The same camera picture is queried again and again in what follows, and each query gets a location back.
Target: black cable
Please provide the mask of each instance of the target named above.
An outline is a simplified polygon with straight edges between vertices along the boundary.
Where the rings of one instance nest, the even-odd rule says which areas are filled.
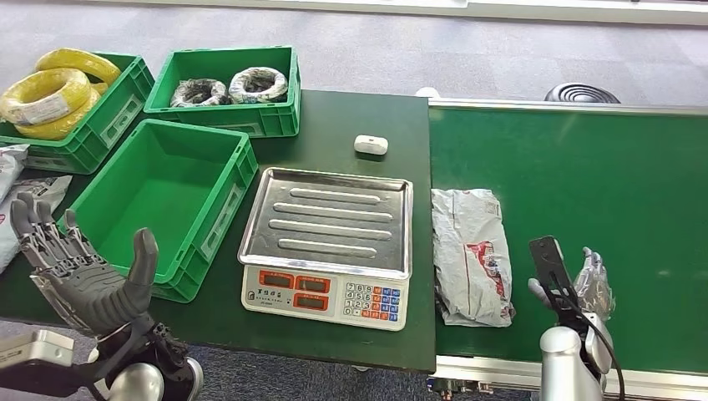
[[[553,280],[555,282],[556,287],[561,288],[561,286],[558,284],[558,281],[556,281],[555,277],[553,277]],[[604,335],[590,321],[590,319],[588,319],[588,317],[583,314],[583,311],[581,311],[577,305],[573,304],[567,295],[563,294],[563,291],[558,291],[558,294],[561,298],[563,298],[565,303],[568,304],[571,309],[573,309],[573,311],[578,315],[580,320],[582,320],[585,324],[590,326],[595,331],[595,335],[598,336],[600,341],[602,341],[602,343],[604,344],[604,347],[607,348],[607,351],[609,352],[609,357],[612,358],[614,370],[617,371],[617,380],[619,381],[619,401],[625,401],[625,376],[622,375],[622,368],[620,368],[620,364],[617,363],[617,357],[614,355],[614,349],[612,348],[612,346],[609,345],[609,341],[607,341],[607,338],[604,337]]]

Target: yellow wire coil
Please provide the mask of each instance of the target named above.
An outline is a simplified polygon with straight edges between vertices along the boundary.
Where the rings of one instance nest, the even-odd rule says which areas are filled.
[[[15,125],[46,124],[86,103],[91,85],[77,69],[39,71],[0,96],[0,115]]]
[[[109,90],[109,85],[105,82],[99,82],[98,84],[91,84],[91,88],[94,88],[96,92],[98,92],[100,95],[103,95],[106,93],[107,90]]]
[[[60,68],[80,69],[104,81],[108,86],[120,75],[118,67],[107,59],[76,48],[58,48],[44,54],[37,61],[37,71]]]
[[[53,121],[48,124],[22,126],[15,125],[20,134],[36,140],[62,140],[68,135],[73,127],[96,105],[101,95],[95,89],[91,89],[91,95],[86,103],[76,109],[73,113]]]

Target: green table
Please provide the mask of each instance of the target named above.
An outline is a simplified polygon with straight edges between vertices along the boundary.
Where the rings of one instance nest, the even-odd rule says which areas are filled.
[[[236,252],[257,184],[250,188],[197,298],[187,305],[154,299],[151,313],[190,343],[434,371],[427,100],[304,91],[301,112],[299,136],[253,140],[261,169],[278,165],[403,178],[413,183],[413,265],[406,327],[387,332],[246,311],[240,302],[243,267]],[[382,160],[355,156],[354,138],[361,134],[388,138],[389,151]],[[70,205],[89,180],[76,177],[59,209]],[[0,316],[61,324],[28,279],[29,272],[26,260],[17,257],[0,279]]]
[[[502,204],[517,310],[509,328],[438,319],[438,355],[540,361],[555,315],[526,287],[528,241],[554,235],[572,277],[583,246],[602,254],[623,369],[708,378],[708,110],[442,100],[429,114],[433,188]]]

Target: empty green crate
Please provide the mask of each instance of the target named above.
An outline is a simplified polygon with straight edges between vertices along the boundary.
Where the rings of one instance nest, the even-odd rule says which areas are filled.
[[[245,133],[147,119],[71,208],[96,251],[124,276],[133,234],[148,227],[159,247],[153,295],[187,303],[257,170]]]
[[[283,73],[288,79],[287,101],[169,106],[172,93],[182,80],[218,79],[228,88],[234,75],[250,67],[270,67]],[[292,47],[182,50],[167,58],[144,110],[152,118],[235,129],[248,133],[251,138],[294,136],[300,130],[300,96],[300,70]]]
[[[128,125],[135,119],[153,88],[154,79],[140,56],[96,53],[122,73],[98,103],[62,140],[33,140],[10,123],[0,124],[0,146],[30,144],[27,167],[92,174],[98,169]]]

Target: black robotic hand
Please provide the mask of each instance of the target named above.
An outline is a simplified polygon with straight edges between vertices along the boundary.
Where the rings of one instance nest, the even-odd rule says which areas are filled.
[[[103,259],[81,233],[67,210],[66,236],[52,218],[49,203],[23,192],[14,200],[11,223],[20,249],[34,267],[32,280],[73,329],[103,337],[148,310],[158,247],[149,229],[133,238],[134,260],[127,280]]]

